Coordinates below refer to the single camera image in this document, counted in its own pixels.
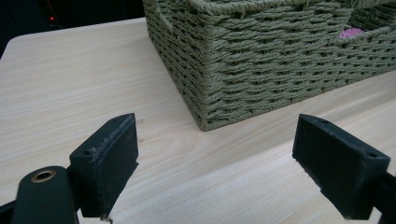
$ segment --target wicker texture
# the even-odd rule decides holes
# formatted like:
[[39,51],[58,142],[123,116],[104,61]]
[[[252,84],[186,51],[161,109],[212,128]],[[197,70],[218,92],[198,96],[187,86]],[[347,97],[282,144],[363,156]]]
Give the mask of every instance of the wicker texture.
[[[143,2],[149,36],[204,131],[396,69],[388,1]],[[340,39],[350,25],[365,33]]]

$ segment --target pink object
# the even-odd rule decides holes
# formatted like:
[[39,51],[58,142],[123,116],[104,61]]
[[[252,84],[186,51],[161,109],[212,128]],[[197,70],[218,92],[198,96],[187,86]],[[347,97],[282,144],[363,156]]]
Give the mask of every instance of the pink object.
[[352,36],[356,36],[356,35],[360,35],[363,34],[363,30],[359,29],[359,28],[349,28],[343,32],[341,32],[340,34],[340,38],[344,39],[344,38],[348,38],[348,37],[352,37]]

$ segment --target light wood tabletop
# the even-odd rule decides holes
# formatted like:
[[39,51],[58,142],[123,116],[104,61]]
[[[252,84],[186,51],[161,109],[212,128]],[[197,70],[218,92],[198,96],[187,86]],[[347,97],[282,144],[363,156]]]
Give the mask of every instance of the light wood tabletop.
[[[110,217],[125,223],[345,221],[291,157],[299,114],[340,126],[392,157],[396,71],[202,132],[151,44],[144,19],[24,35],[0,61],[0,204],[33,170],[106,121],[135,113],[140,163]],[[80,223],[103,223],[79,218]]]

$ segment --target wooden table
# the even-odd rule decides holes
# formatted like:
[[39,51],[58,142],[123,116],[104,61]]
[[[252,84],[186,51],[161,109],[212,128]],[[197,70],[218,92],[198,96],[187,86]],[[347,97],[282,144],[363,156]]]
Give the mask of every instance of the wooden table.
[[[127,223],[346,222],[291,157],[297,118],[327,119],[396,159],[396,71],[214,131],[198,129],[144,19],[10,41],[0,61],[0,204],[35,169],[134,112],[140,165],[113,208]],[[389,172],[396,173],[396,160]],[[80,223],[102,223],[80,218]]]

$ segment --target green basket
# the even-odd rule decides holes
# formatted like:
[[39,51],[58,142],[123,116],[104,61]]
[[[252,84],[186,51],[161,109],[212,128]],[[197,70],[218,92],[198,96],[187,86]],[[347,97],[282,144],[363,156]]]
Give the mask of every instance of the green basket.
[[[394,0],[143,0],[148,33],[212,130],[396,69]],[[364,33],[340,38],[348,27]]]

